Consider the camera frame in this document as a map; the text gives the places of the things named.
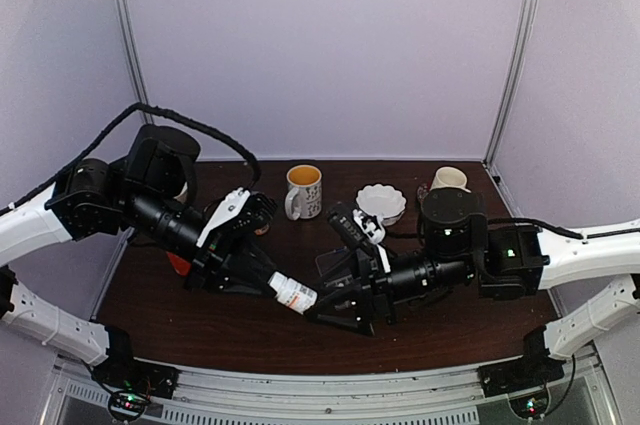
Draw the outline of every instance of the white wall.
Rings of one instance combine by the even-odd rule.
[[[129,4],[150,102],[262,158],[478,159],[521,0]]]
[[[540,0],[497,160],[524,215],[566,226],[640,216],[639,4]],[[571,310],[601,285],[567,285],[560,297]],[[640,320],[596,344],[624,423],[640,423]]]
[[[0,0],[0,203],[83,149],[134,95],[113,0]],[[132,118],[96,156],[124,153]],[[88,317],[114,237],[41,250],[11,267],[42,297]],[[0,423],[34,423],[54,354],[0,326]]]

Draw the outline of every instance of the wooden table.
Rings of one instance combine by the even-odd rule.
[[[300,162],[264,162],[257,190],[281,206],[286,171]],[[440,162],[311,162],[323,172],[323,204],[354,200],[366,184],[388,183],[402,190],[407,211],[396,232],[415,229],[418,184]],[[490,217],[508,216],[479,163],[457,163],[469,188],[485,196]],[[205,163],[197,169],[199,204],[246,184],[239,163]],[[302,282],[318,279],[315,257],[340,247],[323,217],[291,222],[280,207],[262,248],[286,274]],[[396,251],[418,248],[414,240],[387,240]],[[164,252],[125,252],[107,292],[99,320],[124,328],[143,358],[195,367],[285,374],[353,374],[424,370],[494,360],[522,352],[522,337],[555,318],[545,292],[513,302],[478,298],[476,283],[459,286],[444,301],[410,310],[398,307],[399,323],[376,323],[368,338],[306,322],[268,299],[187,292]]]

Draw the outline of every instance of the black cable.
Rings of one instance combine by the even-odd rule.
[[[626,235],[627,233],[637,232],[640,232],[640,228],[625,228],[624,230],[614,230],[612,232],[594,233],[593,235],[588,235],[587,240],[591,240],[592,238],[615,237],[616,235]]]
[[[211,209],[214,205],[216,207],[220,205],[220,203],[222,203],[222,200],[224,200],[224,197],[214,198],[209,203],[207,203],[207,205],[205,205],[204,209],[202,210],[202,213],[204,213],[204,215],[206,216],[209,209]]]
[[[9,213],[13,208],[17,208],[20,205],[27,203],[29,200],[34,198],[36,195],[44,192],[51,185],[56,183],[62,176],[71,172],[75,166],[86,158],[93,150],[95,150],[100,143],[109,135],[114,128],[116,128],[120,123],[122,123],[129,115],[134,112],[144,112],[150,115],[154,115],[157,117],[166,118],[172,120],[176,123],[184,125],[185,127],[196,130],[200,133],[203,133],[223,144],[227,145],[233,151],[238,153],[245,161],[251,166],[253,170],[253,175],[251,178],[251,182],[247,187],[248,190],[251,190],[256,182],[260,179],[260,175],[262,174],[262,170],[260,169],[260,164],[258,163],[258,159],[251,153],[249,150],[244,148],[239,142],[235,141],[229,135],[221,132],[217,128],[211,127],[209,125],[205,125],[204,123],[200,123],[196,120],[193,120],[189,117],[181,115],[178,112],[173,110],[168,110],[165,108],[153,107],[151,105],[147,105],[146,103],[134,103],[133,105],[129,105],[126,109],[124,109],[116,118],[114,118],[99,134],[98,136],[89,144],[87,148],[85,148],[76,158],[74,158],[71,162],[67,163],[62,169],[60,169],[55,175],[53,175],[48,180],[44,181],[36,188],[31,190],[29,193],[21,197],[20,199],[13,202],[12,206],[7,206],[0,210],[0,216]]]
[[[100,380],[96,378],[95,374],[93,373],[93,369],[89,366],[89,364],[87,364],[86,362],[82,362],[82,364],[85,366],[85,368],[89,372],[89,375],[91,376],[91,380],[96,382],[100,386],[100,388],[102,388],[105,392],[109,394],[109,399],[107,400],[107,411],[109,412],[109,415],[111,415],[111,418],[113,418],[114,420],[117,420],[118,422],[130,423],[139,419],[142,415],[144,415],[144,412],[147,410],[147,407],[152,403],[148,397],[145,397],[144,395],[134,390],[127,390],[124,388],[118,389],[118,390],[109,390],[109,388],[104,383],[102,383]],[[119,405],[120,401],[122,400],[130,401],[129,397],[131,396],[135,398],[136,404],[141,407],[141,409],[138,412],[136,412],[134,415],[127,415],[125,413],[118,412],[117,410],[114,409],[114,406],[116,405],[120,406]]]
[[[569,396],[569,391],[571,391],[571,386],[573,385],[573,381],[576,378],[576,356],[575,355],[571,355],[571,361],[573,362],[573,366],[571,369],[571,378],[569,379],[569,385],[567,385],[567,389],[564,391],[564,395],[562,395],[562,398],[558,400],[558,403],[556,403],[551,410],[544,413],[545,418],[551,415],[552,413],[554,413],[556,410],[558,410],[558,408],[560,408],[560,405],[562,405],[564,401],[567,399],[567,397]]]
[[[550,232],[553,232],[556,235],[560,235],[561,237],[572,238],[574,240],[582,240],[584,238],[582,235],[580,235],[577,232],[573,232],[571,230],[567,230],[566,228],[551,225],[550,223],[544,222],[542,220],[538,220],[536,218],[522,218],[522,217],[492,218],[488,221],[489,225],[511,225],[511,224],[517,224],[517,223],[528,223],[531,225],[536,225],[540,228],[544,228],[545,230],[549,230]]]

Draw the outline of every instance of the white mug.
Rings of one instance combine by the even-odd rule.
[[[289,220],[317,217],[322,211],[322,173],[312,165],[298,165],[287,172],[284,211]]]
[[[467,176],[462,172],[462,170],[458,170],[457,168],[439,168],[436,170],[436,174],[433,177],[433,183],[431,184],[430,190],[445,187],[460,188],[468,192]]]

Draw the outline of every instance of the white dish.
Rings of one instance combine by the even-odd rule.
[[[368,215],[375,215],[382,219],[382,225],[389,226],[402,217],[407,199],[402,192],[391,185],[367,185],[356,196],[358,208]]]

